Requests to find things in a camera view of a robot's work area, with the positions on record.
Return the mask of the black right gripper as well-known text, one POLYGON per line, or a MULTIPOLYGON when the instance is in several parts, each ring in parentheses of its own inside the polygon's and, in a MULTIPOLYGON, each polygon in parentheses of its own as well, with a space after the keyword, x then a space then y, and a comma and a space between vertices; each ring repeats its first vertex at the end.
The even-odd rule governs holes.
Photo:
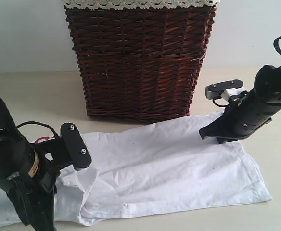
POLYGON ((236 107, 199 130, 201 139, 217 138, 220 144, 245 139, 273 115, 273 106, 264 103, 250 91, 236 107))

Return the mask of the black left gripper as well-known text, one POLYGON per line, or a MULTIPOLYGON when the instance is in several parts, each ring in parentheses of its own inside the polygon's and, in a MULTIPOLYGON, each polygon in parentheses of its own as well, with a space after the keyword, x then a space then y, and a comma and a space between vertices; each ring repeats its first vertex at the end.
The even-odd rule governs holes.
POLYGON ((54 231, 54 196, 60 169, 70 162, 61 138, 39 144, 23 140, 13 150, 12 185, 7 196, 21 222, 36 231, 54 231))

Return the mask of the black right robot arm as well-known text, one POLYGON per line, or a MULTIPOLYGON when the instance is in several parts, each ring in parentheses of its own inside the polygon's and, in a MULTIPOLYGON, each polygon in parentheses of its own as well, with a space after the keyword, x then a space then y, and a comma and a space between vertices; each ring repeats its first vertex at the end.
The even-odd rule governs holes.
POLYGON ((211 84, 205 91, 207 99, 228 104, 218 119, 199 130, 201 138, 215 137, 219 143, 246 139, 281 110, 281 66, 262 67, 250 91, 238 79, 211 84))

